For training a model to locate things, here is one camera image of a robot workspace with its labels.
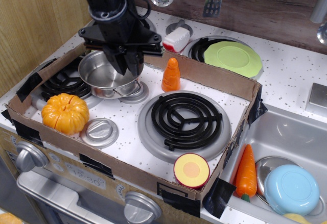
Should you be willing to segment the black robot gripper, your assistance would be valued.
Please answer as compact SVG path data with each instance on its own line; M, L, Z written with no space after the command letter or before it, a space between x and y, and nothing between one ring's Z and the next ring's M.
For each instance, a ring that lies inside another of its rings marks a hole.
M135 5L121 0L114 10L89 7L95 24L78 31L89 49L103 50L108 62L121 75L127 67L133 76L143 70L144 55L163 54L161 36L141 22Z

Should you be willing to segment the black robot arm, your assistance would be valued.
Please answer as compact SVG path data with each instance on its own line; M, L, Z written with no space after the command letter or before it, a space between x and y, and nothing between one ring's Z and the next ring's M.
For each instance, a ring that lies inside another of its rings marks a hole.
M103 51L107 61L119 73L142 72L145 55L161 56L161 36L144 24L151 12L137 13L134 0L87 0L88 11L95 25L78 31L85 47Z

